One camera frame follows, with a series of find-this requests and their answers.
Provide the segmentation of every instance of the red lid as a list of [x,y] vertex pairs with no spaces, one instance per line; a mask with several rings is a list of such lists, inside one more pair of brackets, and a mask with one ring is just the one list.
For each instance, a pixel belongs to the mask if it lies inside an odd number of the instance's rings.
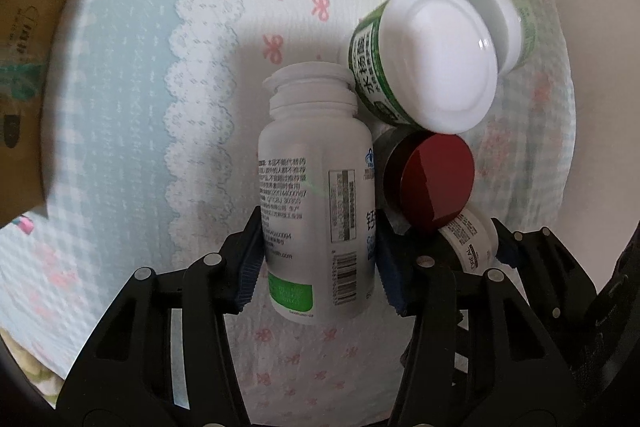
[[412,227],[436,232],[465,208],[471,196],[473,155],[455,135],[418,132],[403,142],[384,174],[385,197]]

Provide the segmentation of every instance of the bottle neck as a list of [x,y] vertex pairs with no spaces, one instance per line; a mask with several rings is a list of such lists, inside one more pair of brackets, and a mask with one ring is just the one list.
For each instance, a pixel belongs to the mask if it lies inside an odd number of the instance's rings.
[[285,118],[309,118],[313,116],[353,118],[357,110],[358,108],[350,103],[305,102],[293,103],[271,109],[270,115],[273,120],[283,120]]

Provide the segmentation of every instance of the silver screw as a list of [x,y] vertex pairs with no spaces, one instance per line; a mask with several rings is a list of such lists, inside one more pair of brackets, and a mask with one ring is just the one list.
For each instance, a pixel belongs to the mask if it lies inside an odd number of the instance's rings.
[[489,270],[489,273],[487,274],[487,277],[489,277],[489,279],[491,279],[493,282],[502,282],[502,281],[504,281],[504,273],[502,273],[500,270],[496,270],[496,269]]
[[207,253],[203,261],[207,266],[215,266],[222,262],[222,256],[219,253]]
[[436,266],[436,262],[433,260],[433,257],[429,255],[421,255],[420,257],[418,257],[418,259],[415,260],[415,262],[421,268],[433,268],[434,266]]
[[151,276],[151,269],[143,266],[142,268],[138,268],[134,273],[133,277],[138,279],[139,281],[143,281],[145,279],[149,279]]

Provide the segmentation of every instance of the white container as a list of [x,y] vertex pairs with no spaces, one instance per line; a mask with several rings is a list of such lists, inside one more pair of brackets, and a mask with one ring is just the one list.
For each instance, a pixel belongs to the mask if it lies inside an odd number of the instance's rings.
[[513,3],[493,1],[503,10],[478,10],[469,0],[388,0],[364,17],[346,54],[364,105],[385,123],[444,134],[480,123],[498,65],[506,73],[524,57],[522,27],[508,19]]
[[467,203],[439,232],[456,252],[463,271],[482,275],[492,267],[498,253],[498,232],[494,222],[474,204]]
[[468,0],[489,28],[498,59],[498,76],[509,73],[530,57],[538,28],[527,0]]
[[302,324],[363,312],[374,286],[371,134],[354,119],[351,72],[287,66],[264,81],[274,121],[260,134],[260,206],[271,302]]

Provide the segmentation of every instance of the brown box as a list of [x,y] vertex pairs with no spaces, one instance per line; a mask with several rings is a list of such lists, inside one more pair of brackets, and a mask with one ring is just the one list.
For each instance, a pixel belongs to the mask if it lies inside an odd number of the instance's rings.
[[0,0],[0,228],[44,203],[40,113],[66,0]]

